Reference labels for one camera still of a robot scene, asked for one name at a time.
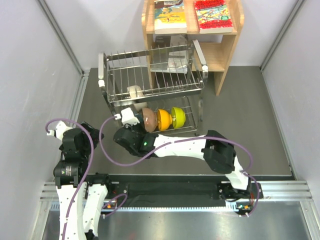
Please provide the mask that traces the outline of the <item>steel two-tier dish rack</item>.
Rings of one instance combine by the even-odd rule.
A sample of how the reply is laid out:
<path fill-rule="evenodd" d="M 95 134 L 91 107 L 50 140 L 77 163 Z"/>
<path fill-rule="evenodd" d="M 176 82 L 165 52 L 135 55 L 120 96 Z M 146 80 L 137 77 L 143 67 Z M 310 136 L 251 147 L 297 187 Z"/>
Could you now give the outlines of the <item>steel two-tier dish rack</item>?
<path fill-rule="evenodd" d="M 168 134 L 195 132 L 203 128 L 202 94 L 208 79 L 209 68 L 198 40 L 175 46 L 174 51 L 187 50 L 187 73 L 151 71 L 155 48 L 141 51 L 98 54 L 98 85 L 112 115 L 134 107 L 135 103 L 147 102 L 153 111 L 179 107 L 185 111 L 186 122 L 180 129 L 172 126 Z M 137 85 L 143 97 L 130 98 L 127 87 Z"/>

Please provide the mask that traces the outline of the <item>dark blue bowl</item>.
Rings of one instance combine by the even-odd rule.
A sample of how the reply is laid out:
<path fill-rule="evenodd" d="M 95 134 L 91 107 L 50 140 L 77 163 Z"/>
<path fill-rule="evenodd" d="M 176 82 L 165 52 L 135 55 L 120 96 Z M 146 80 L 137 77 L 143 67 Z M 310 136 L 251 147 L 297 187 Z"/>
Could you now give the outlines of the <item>dark blue bowl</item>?
<path fill-rule="evenodd" d="M 135 114 L 135 117 L 138 119 L 139 125 L 140 125 L 143 129 L 145 129 L 145 124 L 144 124 L 144 117 L 143 117 L 143 115 L 142 115 L 141 113 L 136 113 L 136 114 Z"/>

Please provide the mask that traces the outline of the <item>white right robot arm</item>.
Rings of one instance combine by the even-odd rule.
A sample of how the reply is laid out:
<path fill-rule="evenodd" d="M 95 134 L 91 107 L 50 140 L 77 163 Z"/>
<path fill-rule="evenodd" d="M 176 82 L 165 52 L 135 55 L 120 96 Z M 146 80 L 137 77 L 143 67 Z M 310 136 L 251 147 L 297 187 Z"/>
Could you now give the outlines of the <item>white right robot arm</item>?
<path fill-rule="evenodd" d="M 215 130 L 195 137 L 171 137 L 130 126 L 118 129 L 113 140 L 142 160 L 186 157 L 204 161 L 213 172 L 223 174 L 229 180 L 218 186 L 224 200 L 234 202 L 254 196 L 252 180 L 241 166 L 235 150 L 237 144 Z"/>

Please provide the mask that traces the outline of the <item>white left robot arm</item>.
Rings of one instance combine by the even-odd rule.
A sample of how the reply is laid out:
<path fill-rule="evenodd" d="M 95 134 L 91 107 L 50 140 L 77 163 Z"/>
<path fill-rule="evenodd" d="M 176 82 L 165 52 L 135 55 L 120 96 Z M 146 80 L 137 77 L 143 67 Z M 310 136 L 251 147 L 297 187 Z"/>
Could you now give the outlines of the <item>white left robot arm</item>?
<path fill-rule="evenodd" d="M 53 170 L 59 201 L 59 239 L 97 240 L 103 203 L 114 191 L 108 174 L 89 174 L 99 130 L 86 122 L 68 126 L 68 119 L 51 120 L 57 125 L 47 135 L 61 141 L 60 160 Z"/>

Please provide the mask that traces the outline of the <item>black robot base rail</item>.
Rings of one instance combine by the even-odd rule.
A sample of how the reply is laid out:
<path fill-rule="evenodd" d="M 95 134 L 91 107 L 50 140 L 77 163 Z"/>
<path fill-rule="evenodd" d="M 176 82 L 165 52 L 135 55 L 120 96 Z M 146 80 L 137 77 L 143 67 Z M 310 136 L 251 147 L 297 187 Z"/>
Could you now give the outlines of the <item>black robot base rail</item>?
<path fill-rule="evenodd" d="M 261 185 L 249 181 L 247 190 L 233 190 L 219 175 L 116 175 L 89 174 L 86 180 L 106 184 L 107 199 L 118 194 L 124 208 L 224 207 L 225 200 L 250 202 L 264 197 Z"/>

